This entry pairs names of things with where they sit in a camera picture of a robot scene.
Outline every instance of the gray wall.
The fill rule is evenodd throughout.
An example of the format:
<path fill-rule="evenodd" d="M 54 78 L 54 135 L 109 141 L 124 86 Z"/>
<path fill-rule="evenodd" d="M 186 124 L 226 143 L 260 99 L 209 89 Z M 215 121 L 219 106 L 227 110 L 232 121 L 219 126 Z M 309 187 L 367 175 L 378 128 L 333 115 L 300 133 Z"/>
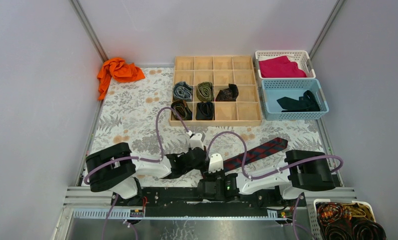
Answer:
<path fill-rule="evenodd" d="M 313 63 L 342 175 L 398 239 L 398 1 L 346 2 Z"/>
<path fill-rule="evenodd" d="M 101 66 L 67 0 L 0 1 L 0 240 L 50 239 Z"/>
<path fill-rule="evenodd" d="M 175 56 L 310 50 L 336 0 L 81 0 L 108 56 L 171 65 Z"/>

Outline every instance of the wooden organizer box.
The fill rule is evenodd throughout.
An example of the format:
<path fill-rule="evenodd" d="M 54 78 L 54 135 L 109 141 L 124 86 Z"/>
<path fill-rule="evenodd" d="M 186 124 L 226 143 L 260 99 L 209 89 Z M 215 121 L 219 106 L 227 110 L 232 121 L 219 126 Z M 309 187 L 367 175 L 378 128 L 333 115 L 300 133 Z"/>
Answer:
<path fill-rule="evenodd" d="M 193 86 L 193 101 L 187 102 L 193 119 L 184 121 L 187 126 L 259 126 L 262 123 L 261 106 L 250 56 L 177 56 L 172 86 L 178 82 Z M 214 90 L 214 119 L 196 120 L 196 86 L 211 82 Z M 236 84 L 239 96 L 236 101 L 215 101 L 228 84 Z M 170 126 L 182 126 L 173 114 Z"/>

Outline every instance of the pink cloth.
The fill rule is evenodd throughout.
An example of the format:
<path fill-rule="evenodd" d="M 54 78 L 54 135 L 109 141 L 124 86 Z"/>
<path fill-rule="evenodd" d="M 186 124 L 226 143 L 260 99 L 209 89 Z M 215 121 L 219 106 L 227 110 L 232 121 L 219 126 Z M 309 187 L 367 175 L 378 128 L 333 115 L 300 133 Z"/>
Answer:
<path fill-rule="evenodd" d="M 259 61 L 259 67 L 263 78 L 306 78 L 306 73 L 287 56 Z"/>

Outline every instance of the floral tablecloth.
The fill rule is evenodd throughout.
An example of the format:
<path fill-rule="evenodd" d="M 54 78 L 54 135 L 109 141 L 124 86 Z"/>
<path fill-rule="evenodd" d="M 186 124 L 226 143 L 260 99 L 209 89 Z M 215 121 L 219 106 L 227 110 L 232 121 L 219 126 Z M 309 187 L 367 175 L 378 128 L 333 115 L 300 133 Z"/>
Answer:
<path fill-rule="evenodd" d="M 145 155 L 158 157 L 155 120 L 157 112 L 171 105 L 172 67 L 142 68 L 145 79 L 119 83 L 112 80 L 103 103 L 102 113 L 95 133 L 91 154 L 120 142 L 127 142 L 130 149 Z M 161 114 L 159 132 L 165 153 L 182 153 L 188 148 L 188 138 L 183 127 L 171 127 L 168 123 L 169 111 Z M 254 148 L 275 137 L 289 141 L 283 152 L 256 161 L 246 166 L 246 171 L 254 171 L 272 165 L 285 158 L 285 151 L 298 149 L 323 151 L 317 124 L 314 120 L 266 121 L 261 126 L 211 126 L 190 127 L 195 133 L 205 135 L 204 143 L 222 131 L 233 131 L 242 136 L 248 149 Z M 212 145 L 211 153 L 221 153 L 225 159 L 243 152 L 243 144 L 230 134 L 219 137 Z M 138 176 L 142 187 L 196 187 L 201 179 L 200 172 L 193 170 L 178 179 L 158 179 L 152 176 Z"/>

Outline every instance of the red and navy plaid tie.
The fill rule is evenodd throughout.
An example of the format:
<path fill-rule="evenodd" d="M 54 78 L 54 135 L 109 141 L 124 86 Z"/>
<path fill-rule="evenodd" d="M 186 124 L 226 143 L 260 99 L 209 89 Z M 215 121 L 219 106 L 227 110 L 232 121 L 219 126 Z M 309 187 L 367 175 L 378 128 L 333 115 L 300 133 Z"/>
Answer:
<path fill-rule="evenodd" d="M 266 158 L 267 156 L 271 156 L 275 153 L 278 153 L 279 151 L 286 149 L 287 143 L 288 141 L 286 139 L 276 137 L 273 140 L 270 140 L 260 146 L 257 146 L 247 151 L 245 165 L 258 161 L 259 159 Z M 232 157 L 228 160 L 225 160 L 224 172 L 240 168 L 241 161 L 243 160 L 243 155 L 244 153 Z"/>

